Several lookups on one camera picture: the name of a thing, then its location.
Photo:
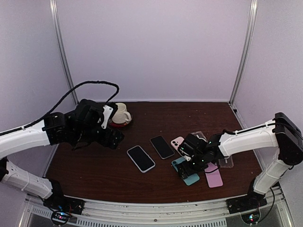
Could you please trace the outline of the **pink white phone case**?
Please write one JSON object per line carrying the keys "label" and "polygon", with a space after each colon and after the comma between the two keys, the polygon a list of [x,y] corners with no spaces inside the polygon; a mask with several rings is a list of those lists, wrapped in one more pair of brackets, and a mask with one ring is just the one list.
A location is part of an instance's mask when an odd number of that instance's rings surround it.
{"label": "pink white phone case", "polygon": [[184,138],[181,137],[181,136],[179,136],[179,137],[173,139],[173,140],[170,142],[170,144],[171,144],[171,146],[173,147],[173,149],[174,149],[181,157],[182,157],[183,155],[182,155],[182,153],[178,150],[178,148],[179,148],[179,145],[181,145],[183,141],[184,141]]}

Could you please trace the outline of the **clear phone case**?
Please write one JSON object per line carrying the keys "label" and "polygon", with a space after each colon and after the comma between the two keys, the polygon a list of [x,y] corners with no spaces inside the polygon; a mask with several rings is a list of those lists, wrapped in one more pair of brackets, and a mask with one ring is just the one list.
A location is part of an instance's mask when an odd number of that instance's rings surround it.
{"label": "clear phone case", "polygon": [[205,139],[205,136],[201,131],[192,132],[191,134],[199,139]]}

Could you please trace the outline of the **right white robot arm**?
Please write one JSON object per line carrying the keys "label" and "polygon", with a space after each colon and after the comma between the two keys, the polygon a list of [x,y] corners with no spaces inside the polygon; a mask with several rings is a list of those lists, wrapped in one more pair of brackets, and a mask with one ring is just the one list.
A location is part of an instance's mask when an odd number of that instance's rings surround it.
{"label": "right white robot arm", "polygon": [[243,197],[246,208],[254,208],[284,173],[303,161],[303,136],[299,128],[282,112],[264,124],[239,131],[223,130],[206,140],[188,134],[178,151],[185,158],[176,165],[178,175],[187,179],[204,171],[209,163],[248,150],[273,147],[273,161],[251,182]]}

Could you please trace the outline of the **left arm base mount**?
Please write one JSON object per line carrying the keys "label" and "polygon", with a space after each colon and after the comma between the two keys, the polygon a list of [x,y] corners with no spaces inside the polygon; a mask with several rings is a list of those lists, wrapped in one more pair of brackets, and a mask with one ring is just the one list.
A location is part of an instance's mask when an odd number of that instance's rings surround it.
{"label": "left arm base mount", "polygon": [[52,186],[52,194],[47,199],[41,199],[51,213],[51,222],[58,227],[68,223],[73,214],[81,215],[85,201],[67,197],[63,194],[61,185],[56,180],[49,180]]}

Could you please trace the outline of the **black phone white case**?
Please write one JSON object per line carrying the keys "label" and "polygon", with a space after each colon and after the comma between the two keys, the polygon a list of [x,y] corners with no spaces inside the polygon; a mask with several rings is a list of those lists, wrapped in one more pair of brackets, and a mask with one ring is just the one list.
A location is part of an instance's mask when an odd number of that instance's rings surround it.
{"label": "black phone white case", "polygon": [[189,167],[189,162],[185,158],[177,158],[171,164],[187,186],[191,186],[200,180],[199,175]]}
{"label": "black phone white case", "polygon": [[127,155],[141,173],[147,173],[156,166],[153,159],[139,145],[128,149]]}

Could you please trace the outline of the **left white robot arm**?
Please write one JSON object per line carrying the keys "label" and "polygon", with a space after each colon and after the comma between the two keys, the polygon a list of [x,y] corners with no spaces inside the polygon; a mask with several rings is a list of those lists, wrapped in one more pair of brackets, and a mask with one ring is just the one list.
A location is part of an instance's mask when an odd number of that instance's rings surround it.
{"label": "left white robot arm", "polygon": [[116,149],[123,140],[122,132],[111,129],[108,121],[115,115],[115,103],[100,104],[83,99],[76,109],[68,113],[50,112],[28,126],[14,128],[0,134],[0,181],[34,194],[58,210],[68,206],[60,184],[25,171],[8,160],[8,156],[20,151],[61,143],[78,149],[79,143],[96,142],[103,147]]}

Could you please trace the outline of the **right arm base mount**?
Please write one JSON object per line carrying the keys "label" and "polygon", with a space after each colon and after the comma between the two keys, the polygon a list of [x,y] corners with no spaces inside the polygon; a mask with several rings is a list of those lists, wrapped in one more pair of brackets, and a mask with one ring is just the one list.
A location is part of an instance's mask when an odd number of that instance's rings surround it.
{"label": "right arm base mount", "polygon": [[254,182],[255,179],[251,181],[246,195],[226,200],[229,214],[241,213],[242,221],[248,225],[257,224],[260,221],[259,208],[267,205],[265,195],[253,191]]}

